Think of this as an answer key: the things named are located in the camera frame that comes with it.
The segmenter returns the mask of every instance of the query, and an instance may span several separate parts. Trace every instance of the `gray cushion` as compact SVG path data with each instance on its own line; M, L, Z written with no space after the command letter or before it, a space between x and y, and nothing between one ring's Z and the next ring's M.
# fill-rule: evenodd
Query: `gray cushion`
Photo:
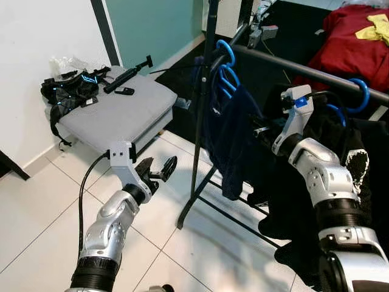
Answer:
M124 71L113 66L107 76L116 78ZM122 85L134 88L133 96L106 94L104 86L99 86L98 103L78 107L60 119L70 133L99 152L107 150L113 141L134 142L171 109L177 98L170 89L141 75Z

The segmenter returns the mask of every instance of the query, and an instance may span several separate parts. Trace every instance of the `teal wall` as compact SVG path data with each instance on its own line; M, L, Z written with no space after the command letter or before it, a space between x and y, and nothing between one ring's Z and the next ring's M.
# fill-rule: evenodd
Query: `teal wall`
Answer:
M151 55L154 68L201 33L202 0L106 0L126 68ZM141 74L147 74L145 68Z

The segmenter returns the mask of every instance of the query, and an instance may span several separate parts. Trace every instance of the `plastic bag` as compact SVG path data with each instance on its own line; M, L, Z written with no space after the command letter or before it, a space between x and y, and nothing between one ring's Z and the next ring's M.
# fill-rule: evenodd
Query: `plastic bag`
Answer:
M355 4L369 5L374 8L389 8L389 0L347 0L343 2L342 7Z
M78 59L73 56L72 58L55 58L52 57L49 60L49 66L53 78L60 78L61 74L67 73L69 71L74 71L74 69L80 71L93 72L94 69L102 68L103 65L90 64L85 61Z

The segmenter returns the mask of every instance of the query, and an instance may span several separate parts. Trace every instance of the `dark blue clothing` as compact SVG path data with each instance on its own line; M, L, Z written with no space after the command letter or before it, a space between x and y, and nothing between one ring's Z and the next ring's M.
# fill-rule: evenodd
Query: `dark blue clothing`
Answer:
M217 88L216 82L212 85L205 101L203 143L223 176L223 196L237 200L244 181L257 190L264 187L274 169L275 156L253 136L250 115L263 115L249 92L239 86L229 99Z

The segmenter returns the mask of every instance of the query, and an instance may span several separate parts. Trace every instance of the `robot forearm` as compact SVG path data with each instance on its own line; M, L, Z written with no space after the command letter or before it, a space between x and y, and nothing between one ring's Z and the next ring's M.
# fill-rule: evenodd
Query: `robot forearm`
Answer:
M122 181L123 189L116 191L97 214L95 223L86 232L83 249L66 292L111 292L122 261L126 233L139 206L147 203L158 189L158 182L166 181L177 165L173 156L160 172L151 172L152 158L146 158L136 168L133 144L116 142L110 149L111 167ZM170 292L171 287L152 287L150 291Z
M330 149L302 138L314 110L312 98L305 97L310 92L304 85L282 93L289 118L272 151L287 157L305 179L323 251L319 267L323 290L389 291L389 263L360 209L350 172Z

